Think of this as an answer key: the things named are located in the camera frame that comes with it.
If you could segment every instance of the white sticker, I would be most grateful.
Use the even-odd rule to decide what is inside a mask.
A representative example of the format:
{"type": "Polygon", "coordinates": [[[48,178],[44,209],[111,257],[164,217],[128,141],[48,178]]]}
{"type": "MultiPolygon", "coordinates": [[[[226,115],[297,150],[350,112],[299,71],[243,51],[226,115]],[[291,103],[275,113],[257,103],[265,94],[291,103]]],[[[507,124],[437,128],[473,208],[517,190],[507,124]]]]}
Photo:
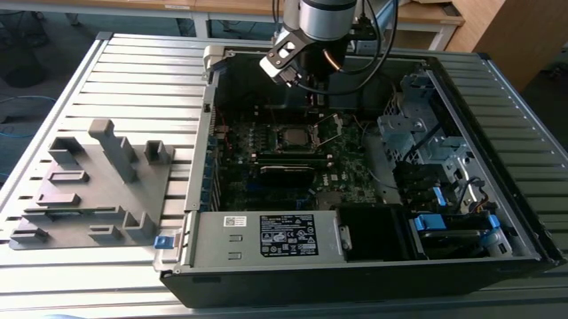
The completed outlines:
{"type": "Polygon", "coordinates": [[[225,216],[223,226],[225,227],[246,227],[247,217],[246,216],[225,216]]]}
{"type": "Polygon", "coordinates": [[[188,10],[187,5],[164,5],[166,9],[188,10]]]}

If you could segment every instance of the desk leg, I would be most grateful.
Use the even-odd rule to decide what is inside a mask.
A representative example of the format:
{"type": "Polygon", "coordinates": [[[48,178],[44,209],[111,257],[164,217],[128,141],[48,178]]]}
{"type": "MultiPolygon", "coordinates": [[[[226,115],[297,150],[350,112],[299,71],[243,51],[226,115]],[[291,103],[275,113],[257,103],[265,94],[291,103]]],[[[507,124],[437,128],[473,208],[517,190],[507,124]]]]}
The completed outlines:
{"type": "Polygon", "coordinates": [[[456,25],[444,25],[440,32],[436,34],[434,40],[429,45],[429,50],[444,51],[448,43],[450,42],[453,31],[456,31],[456,25]]]}
{"type": "Polygon", "coordinates": [[[191,18],[195,24],[195,36],[207,39],[210,37],[210,18],[206,12],[192,12],[191,18]]]}

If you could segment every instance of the cable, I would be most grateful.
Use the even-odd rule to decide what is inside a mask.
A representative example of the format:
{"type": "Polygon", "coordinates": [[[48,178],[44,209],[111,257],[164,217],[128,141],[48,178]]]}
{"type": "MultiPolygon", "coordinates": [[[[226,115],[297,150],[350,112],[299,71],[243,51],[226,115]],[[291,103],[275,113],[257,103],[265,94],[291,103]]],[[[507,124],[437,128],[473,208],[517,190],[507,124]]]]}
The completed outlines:
{"type": "Polygon", "coordinates": [[[12,135],[12,134],[0,133],[0,136],[4,136],[5,138],[31,138],[32,136],[35,136],[35,134],[29,134],[29,135],[12,135]]]}
{"type": "Polygon", "coordinates": [[[456,204],[456,214],[460,213],[461,202],[464,201],[465,193],[468,192],[468,186],[477,180],[481,180],[481,179],[477,176],[472,176],[465,182],[464,188],[460,191],[458,201],[456,204]]]}
{"type": "Polygon", "coordinates": [[[366,3],[369,5],[369,9],[372,10],[372,15],[373,15],[373,20],[374,20],[374,32],[376,32],[376,39],[377,39],[377,49],[374,51],[374,55],[373,55],[373,59],[369,61],[369,63],[360,68],[358,70],[345,70],[343,67],[339,65],[339,63],[337,63],[334,57],[329,54],[329,51],[326,49],[323,49],[323,56],[326,57],[326,60],[329,62],[329,64],[334,67],[335,71],[342,73],[342,74],[360,74],[362,72],[365,72],[372,65],[377,62],[378,58],[380,58],[380,52],[381,52],[381,30],[380,30],[380,23],[377,21],[377,16],[374,15],[374,10],[373,10],[373,6],[370,3],[370,0],[366,0],[366,3]]]}
{"type": "Polygon", "coordinates": [[[372,172],[372,170],[368,168],[366,169],[368,171],[369,171],[369,175],[373,177],[373,179],[382,185],[382,186],[385,186],[385,187],[389,187],[389,188],[392,188],[392,189],[396,189],[396,190],[398,190],[398,188],[396,188],[394,186],[390,186],[389,184],[385,184],[380,179],[378,179],[378,177],[373,174],[373,172],[372,172]]]}
{"type": "Polygon", "coordinates": [[[362,83],[360,83],[360,85],[357,85],[356,88],[346,90],[346,91],[338,91],[338,92],[330,92],[330,91],[323,91],[323,90],[317,90],[306,85],[303,85],[302,83],[298,82],[297,86],[303,88],[306,91],[319,94],[319,95],[346,95],[346,94],[352,94],[357,91],[360,91],[360,89],[362,89],[362,87],[369,83],[370,79],[374,77],[376,73],[380,71],[382,65],[385,64],[385,61],[388,59],[388,55],[390,53],[390,49],[393,48],[393,44],[394,44],[394,36],[397,33],[397,26],[398,26],[398,0],[393,0],[393,5],[394,5],[394,9],[393,9],[393,31],[390,33],[390,39],[389,39],[389,45],[385,49],[385,53],[381,57],[380,62],[377,63],[377,65],[374,66],[374,69],[372,71],[372,73],[368,75],[366,79],[362,81],[362,83]]]}
{"type": "Polygon", "coordinates": [[[369,127],[369,125],[372,125],[372,123],[368,123],[368,124],[365,125],[364,133],[361,134],[361,146],[364,146],[364,140],[365,140],[366,128],[369,127]]]}
{"type": "Polygon", "coordinates": [[[477,203],[477,205],[469,211],[470,213],[474,213],[477,211],[477,209],[481,208],[481,206],[485,205],[488,203],[488,201],[489,201],[489,195],[488,195],[488,193],[485,193],[485,191],[482,190],[482,188],[478,187],[477,190],[480,191],[480,193],[482,195],[482,200],[477,203]]]}
{"type": "Polygon", "coordinates": [[[13,96],[11,98],[7,98],[4,100],[0,100],[0,103],[4,103],[4,102],[8,102],[8,101],[12,101],[12,100],[16,100],[19,98],[41,98],[44,100],[52,101],[53,103],[57,101],[56,99],[49,98],[48,96],[41,96],[41,95],[21,95],[21,96],[13,96]]]}
{"type": "Polygon", "coordinates": [[[279,0],[273,0],[273,21],[274,21],[274,32],[278,32],[278,11],[279,11],[279,0]]]}
{"type": "Polygon", "coordinates": [[[401,161],[405,161],[408,159],[408,157],[410,156],[410,154],[422,147],[424,143],[426,143],[429,141],[429,139],[434,136],[436,132],[438,131],[438,129],[442,127],[442,125],[438,123],[436,124],[436,126],[433,127],[433,129],[430,129],[430,131],[428,132],[428,134],[422,137],[422,139],[420,140],[418,143],[416,143],[416,145],[408,150],[406,154],[402,156],[401,161]]]}
{"type": "Polygon", "coordinates": [[[245,33],[243,35],[250,35],[253,29],[257,27],[257,22],[253,23],[253,26],[250,27],[247,33],[245,33]]]}
{"type": "Polygon", "coordinates": [[[357,126],[360,127],[360,129],[362,129],[365,131],[364,127],[361,126],[361,123],[357,120],[357,116],[356,115],[353,115],[353,119],[354,119],[354,121],[356,121],[357,126]]]}

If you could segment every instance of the barcode sticker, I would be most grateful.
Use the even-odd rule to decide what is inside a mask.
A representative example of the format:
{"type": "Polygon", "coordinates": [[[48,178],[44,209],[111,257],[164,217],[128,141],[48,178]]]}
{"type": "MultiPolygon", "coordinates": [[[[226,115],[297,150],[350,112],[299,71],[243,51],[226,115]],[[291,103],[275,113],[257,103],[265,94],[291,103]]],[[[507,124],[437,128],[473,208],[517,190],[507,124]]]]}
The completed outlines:
{"type": "Polygon", "coordinates": [[[223,226],[225,227],[246,227],[247,217],[246,216],[225,216],[223,226]]]}

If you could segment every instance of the black cable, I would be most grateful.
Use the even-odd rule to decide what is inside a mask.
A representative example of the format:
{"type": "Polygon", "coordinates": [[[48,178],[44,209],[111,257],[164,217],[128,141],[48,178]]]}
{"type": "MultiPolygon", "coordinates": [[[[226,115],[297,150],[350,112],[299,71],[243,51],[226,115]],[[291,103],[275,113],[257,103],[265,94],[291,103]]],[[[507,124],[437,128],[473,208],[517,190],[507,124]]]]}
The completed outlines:
{"type": "Polygon", "coordinates": [[[461,189],[461,192],[460,192],[458,201],[456,203],[456,211],[454,211],[456,214],[460,213],[461,202],[464,201],[465,193],[468,192],[468,186],[477,180],[481,180],[481,179],[477,176],[472,176],[465,182],[464,188],[461,189]]]}
{"type": "Polygon", "coordinates": [[[442,127],[442,125],[438,123],[436,124],[436,126],[433,127],[433,129],[430,129],[430,131],[426,133],[426,135],[422,137],[422,139],[418,141],[418,143],[416,143],[416,145],[408,150],[406,154],[402,156],[401,161],[405,161],[408,159],[408,157],[410,156],[410,154],[422,147],[424,143],[426,143],[429,141],[429,139],[434,136],[436,132],[438,131],[438,129],[442,127]]]}
{"type": "Polygon", "coordinates": [[[488,193],[485,193],[481,186],[477,188],[477,190],[480,191],[482,195],[482,200],[476,204],[473,209],[469,211],[470,213],[474,213],[474,211],[489,201],[489,195],[488,193]]]}
{"type": "Polygon", "coordinates": [[[273,0],[273,21],[274,21],[274,32],[278,32],[278,11],[279,11],[281,3],[279,0],[273,0]]]}
{"type": "Polygon", "coordinates": [[[370,0],[366,0],[366,3],[369,5],[369,9],[372,10],[372,15],[373,15],[373,21],[374,21],[374,37],[377,39],[377,49],[374,51],[373,59],[369,61],[369,63],[362,68],[360,68],[358,70],[345,70],[343,67],[341,67],[341,69],[337,70],[337,72],[339,72],[342,74],[354,75],[354,74],[360,74],[360,73],[365,72],[372,67],[372,65],[377,62],[377,60],[380,59],[380,52],[381,52],[381,29],[380,29],[380,22],[377,21],[377,16],[374,15],[374,10],[373,10],[373,6],[372,6],[370,0]]]}
{"type": "Polygon", "coordinates": [[[382,65],[385,64],[385,61],[388,59],[388,55],[390,53],[390,49],[393,48],[393,44],[394,44],[394,36],[397,33],[397,26],[398,26],[398,0],[393,0],[393,5],[394,5],[394,12],[393,12],[393,31],[390,33],[390,39],[389,39],[389,45],[385,49],[385,53],[381,57],[380,62],[377,63],[377,65],[374,66],[374,69],[372,71],[372,73],[368,75],[366,79],[362,81],[362,83],[360,83],[360,85],[357,85],[356,88],[346,90],[346,91],[338,91],[338,92],[330,92],[330,91],[323,91],[323,90],[317,90],[306,85],[303,85],[302,83],[298,83],[297,86],[303,88],[306,91],[314,93],[314,94],[319,94],[319,95],[346,95],[346,94],[352,94],[357,91],[360,91],[360,89],[362,89],[362,87],[365,85],[368,85],[369,81],[372,80],[372,78],[374,77],[376,73],[380,71],[382,65]]]}

